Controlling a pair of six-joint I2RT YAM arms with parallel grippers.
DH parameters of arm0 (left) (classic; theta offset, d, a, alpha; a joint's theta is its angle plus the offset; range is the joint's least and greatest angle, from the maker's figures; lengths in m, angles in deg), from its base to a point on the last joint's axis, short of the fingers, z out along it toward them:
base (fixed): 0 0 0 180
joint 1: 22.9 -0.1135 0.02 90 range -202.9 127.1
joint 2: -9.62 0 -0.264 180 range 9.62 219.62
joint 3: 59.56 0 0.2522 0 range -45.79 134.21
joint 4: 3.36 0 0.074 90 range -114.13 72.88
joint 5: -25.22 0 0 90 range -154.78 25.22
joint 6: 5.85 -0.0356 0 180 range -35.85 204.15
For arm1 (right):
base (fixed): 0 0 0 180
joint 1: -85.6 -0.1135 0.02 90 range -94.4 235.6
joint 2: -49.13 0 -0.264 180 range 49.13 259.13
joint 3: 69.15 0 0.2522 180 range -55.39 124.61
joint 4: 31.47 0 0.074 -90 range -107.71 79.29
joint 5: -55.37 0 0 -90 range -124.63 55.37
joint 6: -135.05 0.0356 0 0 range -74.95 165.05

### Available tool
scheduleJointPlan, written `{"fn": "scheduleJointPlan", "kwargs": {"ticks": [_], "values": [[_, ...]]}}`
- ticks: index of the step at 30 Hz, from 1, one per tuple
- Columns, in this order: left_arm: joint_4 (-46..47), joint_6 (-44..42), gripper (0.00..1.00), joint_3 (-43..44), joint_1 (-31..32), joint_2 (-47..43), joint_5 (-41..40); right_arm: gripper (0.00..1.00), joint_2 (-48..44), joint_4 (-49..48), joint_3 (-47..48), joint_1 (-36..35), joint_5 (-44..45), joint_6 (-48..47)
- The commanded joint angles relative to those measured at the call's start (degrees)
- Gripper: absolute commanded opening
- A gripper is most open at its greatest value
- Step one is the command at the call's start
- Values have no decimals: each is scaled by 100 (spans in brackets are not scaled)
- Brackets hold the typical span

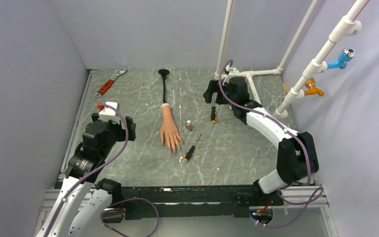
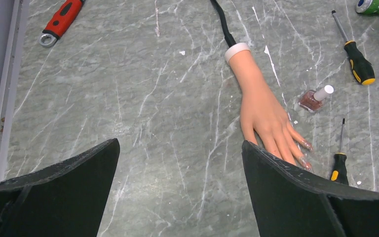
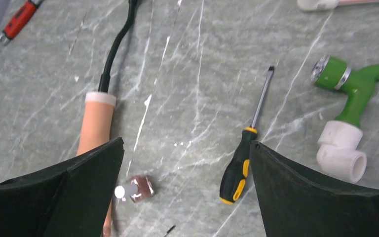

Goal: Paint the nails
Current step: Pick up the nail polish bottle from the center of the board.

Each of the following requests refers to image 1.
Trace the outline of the glitter nail polish bottle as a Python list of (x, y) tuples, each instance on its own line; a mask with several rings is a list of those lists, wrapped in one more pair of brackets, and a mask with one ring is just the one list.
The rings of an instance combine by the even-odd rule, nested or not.
[(185, 124), (185, 128), (188, 131), (192, 131), (193, 130), (193, 124), (191, 123), (191, 120), (187, 120), (187, 122)]

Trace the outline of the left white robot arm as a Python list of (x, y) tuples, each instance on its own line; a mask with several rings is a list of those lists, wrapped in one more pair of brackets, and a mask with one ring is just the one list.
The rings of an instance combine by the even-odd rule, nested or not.
[(125, 118), (125, 126), (115, 114), (99, 112), (91, 117), (38, 237), (82, 237), (97, 215), (122, 201), (119, 182), (107, 178), (97, 181), (97, 178), (116, 142), (135, 141), (136, 125), (132, 117)]

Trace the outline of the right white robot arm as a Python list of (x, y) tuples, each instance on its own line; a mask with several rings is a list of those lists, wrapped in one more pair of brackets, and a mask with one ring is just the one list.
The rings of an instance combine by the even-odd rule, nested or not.
[(313, 137), (308, 132), (299, 133), (270, 115), (262, 104), (252, 100), (247, 82), (243, 77), (234, 77), (220, 85), (210, 80), (203, 93), (206, 103), (231, 106), (233, 115), (244, 124), (257, 130), (277, 149), (276, 168), (254, 182), (253, 201), (264, 205), (276, 191), (307, 178), (319, 170)]

